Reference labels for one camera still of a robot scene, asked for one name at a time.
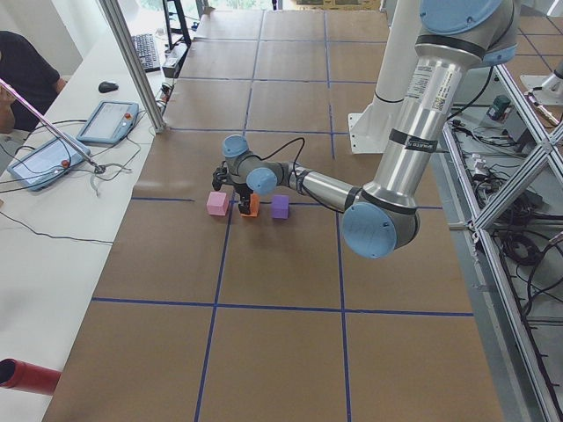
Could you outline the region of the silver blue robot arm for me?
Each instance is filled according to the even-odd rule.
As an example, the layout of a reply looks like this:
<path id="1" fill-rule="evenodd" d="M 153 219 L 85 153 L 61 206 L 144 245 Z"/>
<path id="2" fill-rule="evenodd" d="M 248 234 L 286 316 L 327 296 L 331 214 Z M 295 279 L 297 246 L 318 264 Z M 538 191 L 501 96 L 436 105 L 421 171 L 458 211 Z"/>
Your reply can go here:
<path id="1" fill-rule="evenodd" d="M 518 1 L 421 2 L 421 29 L 412 43 L 418 61 L 369 183 L 352 186 L 296 162 L 268 162 L 250 151 L 242 135 L 230 135 L 223 141 L 224 160 L 213 174 L 213 188 L 233 186 L 244 215 L 252 193 L 286 186 L 307 195 L 344 214 L 344 239 L 365 258 L 385 257 L 410 243 L 420 227 L 414 194 L 457 88 L 468 70 L 514 57 L 520 10 Z"/>

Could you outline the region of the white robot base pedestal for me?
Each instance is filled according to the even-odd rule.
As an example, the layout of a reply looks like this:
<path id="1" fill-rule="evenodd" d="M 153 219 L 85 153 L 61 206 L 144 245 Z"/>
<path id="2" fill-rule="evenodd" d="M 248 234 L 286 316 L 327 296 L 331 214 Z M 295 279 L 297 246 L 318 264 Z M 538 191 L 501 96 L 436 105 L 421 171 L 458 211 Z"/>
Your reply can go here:
<path id="1" fill-rule="evenodd" d="M 418 62 L 414 45 L 421 29 L 419 11 L 418 1 L 397 1 L 373 100 L 362 113 L 348 115 L 354 154 L 385 150 Z"/>

